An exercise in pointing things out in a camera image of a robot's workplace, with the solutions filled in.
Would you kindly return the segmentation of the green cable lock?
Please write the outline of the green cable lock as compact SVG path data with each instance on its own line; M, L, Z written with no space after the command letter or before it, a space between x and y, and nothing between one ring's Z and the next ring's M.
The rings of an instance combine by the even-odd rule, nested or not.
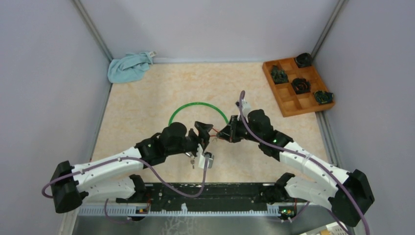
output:
M181 110L183 110L185 108L188 108L188 107L191 107L191 106L206 106L206 107L212 108L212 109L214 109L215 111L217 111L221 115L221 117L224 119L224 121L225 121L226 124L229 123L229 119L226 117L225 113L222 110L220 110L218 107L216 107L216 106L214 106L212 104L206 103L206 102L191 102L191 103L184 104L184 105L180 106L178 109L176 109L173 112L173 114L170 116L169 121L168 121L168 125L171 125L173 123L174 117Z

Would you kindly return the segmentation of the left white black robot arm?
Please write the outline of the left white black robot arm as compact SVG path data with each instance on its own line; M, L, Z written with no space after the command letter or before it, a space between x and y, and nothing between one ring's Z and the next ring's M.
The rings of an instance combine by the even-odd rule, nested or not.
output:
M195 122L187 130L174 122L160 133L136 143L113 156L85 164L71 165L69 161L57 165L48 187L51 195L42 190L44 197L53 200L56 213L70 212L88 200L115 199L117 203L139 203L147 195L142 178L135 172L152 169L172 155L190 153L206 160L212 124Z

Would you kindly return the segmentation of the silver key pair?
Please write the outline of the silver key pair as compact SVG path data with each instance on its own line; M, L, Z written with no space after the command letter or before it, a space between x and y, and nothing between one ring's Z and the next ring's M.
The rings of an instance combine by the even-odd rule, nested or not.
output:
M191 152L186 152L185 154L189 157L190 164L192 168L194 169L195 168L195 156Z

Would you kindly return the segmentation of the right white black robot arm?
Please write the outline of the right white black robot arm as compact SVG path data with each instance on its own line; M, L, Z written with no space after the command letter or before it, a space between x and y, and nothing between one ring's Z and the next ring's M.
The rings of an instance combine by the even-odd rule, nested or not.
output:
M265 155L308 176L306 180L291 173L283 174L277 181L278 200L303 199L328 209L350 227L356 227L359 222L367 224L365 213L375 199L366 174L358 169L350 172L338 168L316 157L290 136L274 129L262 109L253 110L245 117L231 116L217 137L231 143L257 142Z

